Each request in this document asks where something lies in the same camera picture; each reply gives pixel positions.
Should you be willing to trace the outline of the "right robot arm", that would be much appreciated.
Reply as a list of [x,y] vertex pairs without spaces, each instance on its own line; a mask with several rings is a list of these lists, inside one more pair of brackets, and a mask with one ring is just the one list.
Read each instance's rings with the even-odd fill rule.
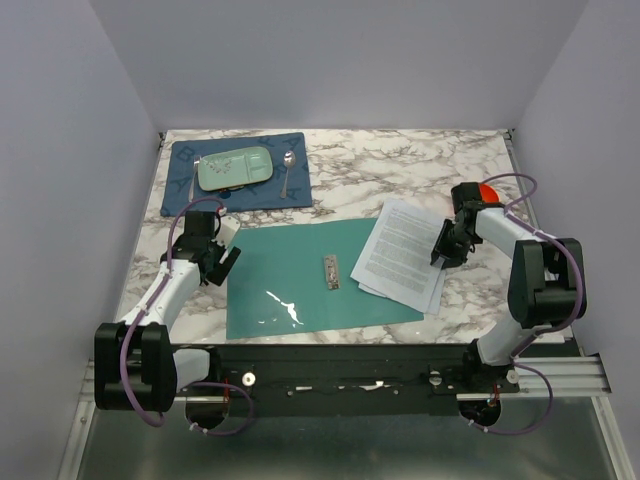
[[511,259],[508,315],[472,341],[453,368],[465,390],[480,392],[503,378],[539,337],[559,332],[585,314],[582,246],[518,219],[485,183],[460,183],[451,189],[451,199],[454,217],[443,223],[431,264],[460,267],[484,242]]

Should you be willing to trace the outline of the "printed paper sheet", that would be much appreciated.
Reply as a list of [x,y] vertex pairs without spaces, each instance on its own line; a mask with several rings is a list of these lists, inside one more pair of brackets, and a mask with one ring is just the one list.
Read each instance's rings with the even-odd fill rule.
[[388,199],[350,277],[424,314],[442,266],[430,265],[444,217]]
[[[442,293],[444,290],[444,283],[445,283],[445,279],[446,279],[446,271],[445,270],[441,270],[438,276],[438,280],[436,282],[434,291],[432,292],[431,298],[430,298],[430,302],[428,305],[428,308],[426,310],[426,312],[428,314],[432,314],[432,315],[437,315],[439,313],[439,309],[440,309],[440,304],[441,304],[441,297],[442,297]],[[386,298],[386,295],[371,289],[370,287],[367,287],[366,285],[359,283],[358,284],[358,288],[366,293],[378,296],[378,297],[382,297],[382,298]]]

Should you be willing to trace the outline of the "printed paper sheet bottom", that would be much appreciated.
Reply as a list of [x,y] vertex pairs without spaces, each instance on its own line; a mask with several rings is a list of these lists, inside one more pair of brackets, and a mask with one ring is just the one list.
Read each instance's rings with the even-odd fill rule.
[[[428,314],[432,314],[432,315],[437,315],[439,313],[439,309],[440,309],[440,304],[441,304],[441,297],[442,297],[442,293],[444,290],[444,283],[445,283],[445,279],[446,279],[446,271],[445,270],[441,270],[438,276],[438,280],[436,282],[434,291],[432,292],[431,298],[430,298],[430,302],[428,305],[428,308],[426,310],[426,312]],[[382,297],[382,298],[386,298],[386,295],[371,289],[370,287],[367,287],[366,285],[359,283],[358,284],[358,288],[366,293],[378,296],[378,297]]]

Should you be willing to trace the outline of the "teal file folder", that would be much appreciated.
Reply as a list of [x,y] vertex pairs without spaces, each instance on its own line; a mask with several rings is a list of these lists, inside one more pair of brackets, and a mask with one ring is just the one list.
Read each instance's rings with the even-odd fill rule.
[[[421,312],[366,293],[350,278],[374,224],[350,219],[240,230],[234,245],[241,254],[226,280],[226,338],[421,321]],[[337,290],[325,278],[323,260],[331,254],[338,260]]]

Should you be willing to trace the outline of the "printed paper sheet top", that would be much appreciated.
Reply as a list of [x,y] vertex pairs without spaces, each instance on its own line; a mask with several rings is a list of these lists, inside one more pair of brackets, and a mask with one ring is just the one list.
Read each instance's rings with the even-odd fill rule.
[[350,277],[424,314],[442,266],[430,265],[444,217],[388,199]]

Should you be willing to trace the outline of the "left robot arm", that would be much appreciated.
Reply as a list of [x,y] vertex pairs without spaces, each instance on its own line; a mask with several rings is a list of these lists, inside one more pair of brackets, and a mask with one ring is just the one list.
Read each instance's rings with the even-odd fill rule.
[[239,230],[234,217],[192,211],[185,214],[181,235],[169,233],[149,289],[120,321],[101,324],[94,335],[98,408],[163,414],[189,385],[201,395],[220,387],[222,372],[211,354],[174,346],[170,331],[200,287],[224,283],[241,253],[232,245]]

